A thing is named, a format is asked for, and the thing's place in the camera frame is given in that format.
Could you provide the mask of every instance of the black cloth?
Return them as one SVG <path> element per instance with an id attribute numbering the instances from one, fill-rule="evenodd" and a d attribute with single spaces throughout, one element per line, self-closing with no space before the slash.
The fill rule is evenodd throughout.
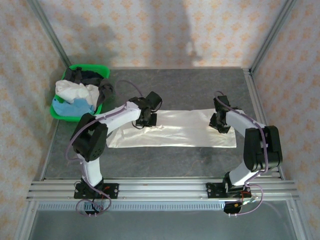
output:
<path id="1" fill-rule="evenodd" d="M 64 79 L 75 84 L 95 85 L 99 89 L 99 97 L 96 106 L 100 106 L 104 101 L 113 95 L 114 87 L 107 78 L 94 71 L 82 71 L 81 67 L 71 70 L 69 67 L 65 71 Z"/>

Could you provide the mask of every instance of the green basket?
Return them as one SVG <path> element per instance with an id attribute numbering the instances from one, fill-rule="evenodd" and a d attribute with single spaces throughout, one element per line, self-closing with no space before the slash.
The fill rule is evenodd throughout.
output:
<path id="1" fill-rule="evenodd" d="M 103 65 L 95 65 L 95 64 L 75 64 L 75 65 L 71 65 L 69 66 L 69 68 L 71 70 L 75 70 L 76 68 L 82 68 L 83 71 L 93 71 L 95 73 L 100 74 L 101 76 L 103 76 L 104 78 L 108 78 L 110 75 L 110 70 L 109 68 L 107 68 L 106 66 Z M 62 80 L 65 77 L 66 72 L 63 73 L 62 75 Z M 61 97 L 59 97 L 58 95 L 54 96 L 55 99 L 57 99 L 60 103 L 63 103 L 65 100 L 63 100 Z M 102 109 L 102 104 L 100 104 L 100 106 L 97 107 L 96 112 L 94 113 L 94 115 L 97 115 L 101 112 Z M 65 120 L 67 122 L 79 122 L 81 117 L 80 116 L 60 116 L 56 113 L 56 111 L 54 110 L 54 107 L 51 104 L 50 107 L 50 113 L 51 116 L 54 119 L 59 119 L 59 120 Z"/>

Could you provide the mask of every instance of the wall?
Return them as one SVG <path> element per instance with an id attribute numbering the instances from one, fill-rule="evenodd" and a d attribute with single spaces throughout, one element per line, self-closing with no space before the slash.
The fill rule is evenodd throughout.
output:
<path id="1" fill-rule="evenodd" d="M 40 0 L 72 63 L 250 67 L 285 0 Z"/>
<path id="2" fill-rule="evenodd" d="M 297 181 L 314 239 L 320 239 L 320 4 L 298 0 L 254 80 L 278 126 L 283 168 Z"/>
<path id="3" fill-rule="evenodd" d="M 0 43 L 0 239 L 7 240 L 46 157 L 49 106 L 65 67 L 25 0 L 0 2 Z"/>

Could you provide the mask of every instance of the blue cloth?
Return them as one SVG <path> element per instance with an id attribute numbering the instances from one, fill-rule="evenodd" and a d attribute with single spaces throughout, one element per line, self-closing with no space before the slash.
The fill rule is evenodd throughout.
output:
<path id="1" fill-rule="evenodd" d="M 72 104 L 64 101 L 60 103 L 56 98 L 52 100 L 55 112 L 63 117 L 82 117 L 83 114 L 95 112 L 95 108 L 89 105 L 84 98 L 76 98 Z"/>

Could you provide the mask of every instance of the white towel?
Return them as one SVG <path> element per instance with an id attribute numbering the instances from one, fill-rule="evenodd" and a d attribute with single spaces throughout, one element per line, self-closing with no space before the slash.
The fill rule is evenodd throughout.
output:
<path id="1" fill-rule="evenodd" d="M 85 86 L 82 83 L 59 80 L 55 83 L 55 94 L 70 104 L 73 104 L 75 99 L 85 99 L 96 110 L 99 88 L 91 84 Z"/>
<path id="2" fill-rule="evenodd" d="M 109 148 L 134 147 L 214 147 L 235 148 L 235 130 L 219 133 L 209 126 L 215 109 L 159 110 L 156 126 L 139 130 L 131 122 L 119 127 L 107 138 Z"/>

